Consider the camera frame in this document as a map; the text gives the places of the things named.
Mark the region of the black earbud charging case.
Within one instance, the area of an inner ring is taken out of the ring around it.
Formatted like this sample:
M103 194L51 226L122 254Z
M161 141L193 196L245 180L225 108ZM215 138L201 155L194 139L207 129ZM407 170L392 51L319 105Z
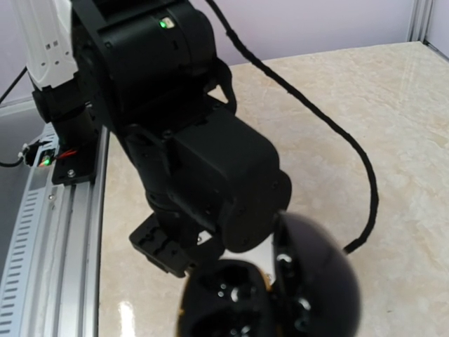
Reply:
M361 292L344 251L310 218L274 217L274 272L220 259L189 276L177 336L355 336Z

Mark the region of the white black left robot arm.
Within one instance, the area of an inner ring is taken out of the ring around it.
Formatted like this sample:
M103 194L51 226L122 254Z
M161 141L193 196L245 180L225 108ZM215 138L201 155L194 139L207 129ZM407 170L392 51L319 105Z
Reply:
M184 277L273 232L292 185L279 154L236 116L232 73L188 1L14 1L33 98L66 150L101 125L138 172L152 214L129 239Z

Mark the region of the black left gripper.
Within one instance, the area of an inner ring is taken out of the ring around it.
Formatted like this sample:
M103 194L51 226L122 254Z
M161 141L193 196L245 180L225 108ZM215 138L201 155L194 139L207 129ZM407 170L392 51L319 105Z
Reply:
M152 214L129 236L133 248L166 273L185 277L208 261L218 260L225 252L221 239L212 236L199 244L204 228L188 217Z

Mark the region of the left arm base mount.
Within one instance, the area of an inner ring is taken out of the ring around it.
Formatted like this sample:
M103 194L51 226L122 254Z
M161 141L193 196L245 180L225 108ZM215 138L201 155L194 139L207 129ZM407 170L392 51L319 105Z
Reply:
M61 154L55 161L52 183L64 186L93 183L97 172L98 150L99 140L96 139Z

